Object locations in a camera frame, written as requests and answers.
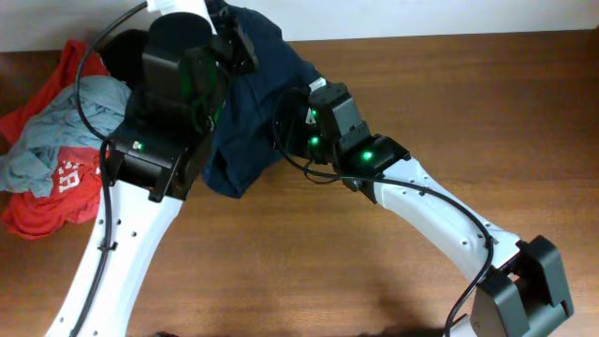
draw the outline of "black cloth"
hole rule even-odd
[[[228,6],[211,0],[208,9],[218,25],[217,13]],[[283,41],[281,29],[257,11],[228,6],[252,40],[259,62],[256,73],[234,80],[221,111],[212,154],[202,170],[203,180],[222,195],[241,198],[262,170],[281,156],[273,149],[270,123],[279,95],[290,87],[307,86],[320,77]],[[101,51],[111,76],[135,88],[143,81],[141,54],[147,32],[127,31]]]

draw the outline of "light blue cloth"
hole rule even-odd
[[[32,117],[7,155],[0,156],[0,191],[31,191],[36,198],[52,190],[52,174],[58,166],[61,146],[100,148],[100,139],[90,133],[77,114],[75,89],[71,85]],[[109,76],[81,79],[80,99],[90,124],[103,135],[112,132],[124,118],[131,90]]]

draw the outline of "robotic arm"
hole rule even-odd
[[[163,10],[167,15],[150,28],[143,53],[146,85],[131,95],[124,122],[110,136],[111,201],[101,199],[80,267],[46,336],[125,336],[153,253],[210,153],[227,89],[237,76],[258,68],[252,43],[235,18],[224,10],[212,24],[202,7]],[[182,26],[218,35],[173,38]],[[473,312],[457,322],[450,319],[452,336],[548,336],[573,314],[555,246],[541,236],[524,242],[487,221],[400,144],[371,135],[344,84],[320,79],[282,95],[273,131],[285,158],[293,162],[289,154],[294,154],[310,164],[332,163],[331,178],[411,223],[473,282]],[[293,137],[282,143],[277,136],[282,133]],[[308,167],[299,166],[306,176],[318,174]],[[98,246],[107,224],[114,233],[112,248],[89,311],[73,331],[101,263]]]

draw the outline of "green light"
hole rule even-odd
[[[364,154],[362,154],[362,159],[364,159],[364,160],[371,160],[372,157],[373,157],[373,153],[370,151],[367,151]]]

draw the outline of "red cloth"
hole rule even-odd
[[[98,151],[63,147],[52,181],[54,187],[48,197],[36,198],[31,192],[12,196],[1,217],[9,232],[39,239],[65,221],[80,224],[95,217],[102,186]]]
[[[0,119],[0,134],[14,144],[27,121],[42,112],[67,86],[75,81],[77,67],[87,45],[69,40],[60,58],[60,64],[44,86],[26,105]],[[97,53],[90,55],[83,76],[109,75]],[[82,223],[95,217],[99,204],[101,181],[95,172],[98,154],[94,149],[63,147],[59,166],[52,175],[54,187],[49,197],[35,198],[31,192],[14,194],[0,220],[8,231],[26,239],[48,236],[65,221]]]
[[[68,40],[60,56],[60,64],[44,86],[31,97],[27,104],[0,119],[0,133],[8,142],[14,144],[19,139],[27,121],[44,110],[63,89],[75,81],[77,67],[86,48],[85,43]],[[83,69],[82,76],[89,75],[109,75],[97,53],[90,55]]]

